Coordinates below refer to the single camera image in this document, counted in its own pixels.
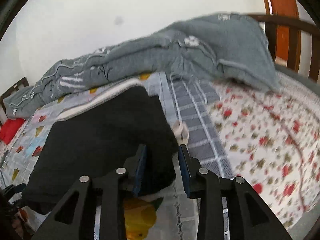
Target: wooden door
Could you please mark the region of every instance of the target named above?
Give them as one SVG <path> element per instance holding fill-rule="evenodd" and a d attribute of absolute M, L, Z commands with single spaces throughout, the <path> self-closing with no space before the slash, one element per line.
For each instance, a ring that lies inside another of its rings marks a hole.
<path fill-rule="evenodd" d="M 284 15 L 299 19 L 298 7 L 296 0 L 265 0 L 267 14 Z M 300 63 L 300 49 L 301 49 L 301 33 L 298 32 L 298 48 L 297 48 L 297 64 L 295 70 L 298 70 Z M 289 28 L 278 26 L 277 28 L 277 44 L 276 57 L 283 61 L 288 60 L 289 52 Z"/>

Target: gray plaid fabric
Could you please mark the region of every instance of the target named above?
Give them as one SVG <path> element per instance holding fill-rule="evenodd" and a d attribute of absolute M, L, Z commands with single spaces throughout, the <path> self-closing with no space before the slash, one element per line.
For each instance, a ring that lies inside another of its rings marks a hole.
<path fill-rule="evenodd" d="M 220 97 L 208 81 L 185 81 L 171 79 L 169 90 L 175 102 L 178 119 L 189 129 L 188 150 L 191 157 L 197 158 L 202 167 L 220 177 L 234 177 L 229 160 L 220 143 L 215 127 L 207 113 L 206 105 Z M 229 239 L 227 201 L 222 198 L 224 212 L 225 239 Z"/>

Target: light blue fabric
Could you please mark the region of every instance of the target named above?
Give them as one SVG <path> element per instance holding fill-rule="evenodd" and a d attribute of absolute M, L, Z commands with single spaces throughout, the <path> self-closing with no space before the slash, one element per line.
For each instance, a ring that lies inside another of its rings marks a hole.
<path fill-rule="evenodd" d="M 148 37 L 54 64 L 35 86 L 6 98 L 9 118 L 27 118 L 59 97 L 146 72 L 230 79 L 261 90 L 279 88 L 267 38 L 258 22 L 214 14 L 173 23 Z"/>

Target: headboard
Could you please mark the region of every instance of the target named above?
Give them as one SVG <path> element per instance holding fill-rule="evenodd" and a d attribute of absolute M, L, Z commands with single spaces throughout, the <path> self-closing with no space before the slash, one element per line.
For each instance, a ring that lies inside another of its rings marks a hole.
<path fill-rule="evenodd" d="M 20 79 L 17 83 L 15 83 L 12 87 L 10 87 L 6 92 L 3 93 L 2 96 L 0 96 L 0 106 L 2 107 L 2 109 L 4 110 L 5 113 L 5 106 L 3 103 L 3 100 L 5 98 L 7 98 L 8 96 L 10 96 L 13 92 L 18 91 L 19 90 L 19 86 L 29 86 L 28 80 L 24 77 L 22 79 Z"/>
<path fill-rule="evenodd" d="M 298 33 L 300 31 L 312 35 L 312 54 L 311 65 L 309 70 L 309 78 L 317 82 L 320 69 L 320 30 L 315 25 L 299 19 L 290 18 L 287 16 L 279 15 L 261 15 L 261 14 L 248 14 L 258 22 L 265 23 L 265 32 L 269 40 L 269 51 L 273 58 L 276 59 L 276 45 L 277 45 L 277 27 L 289 27 L 289 53 L 287 68 L 295 72 L 299 70 L 299 63 L 297 62 L 298 52 Z"/>

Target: orange door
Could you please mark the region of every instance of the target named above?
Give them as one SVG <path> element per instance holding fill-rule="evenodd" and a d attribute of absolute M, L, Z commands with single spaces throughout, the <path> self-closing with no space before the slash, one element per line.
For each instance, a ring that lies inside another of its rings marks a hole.
<path fill-rule="evenodd" d="M 273 15 L 284 15 L 299 19 L 298 7 L 296 0 L 270 0 Z M 269 5 L 266 5 L 266 11 L 268 13 Z M 301 36 L 298 37 L 298 53 L 300 54 Z M 289 28 L 284 26 L 278 26 L 277 29 L 277 46 L 276 56 L 287 61 L 289 51 Z"/>

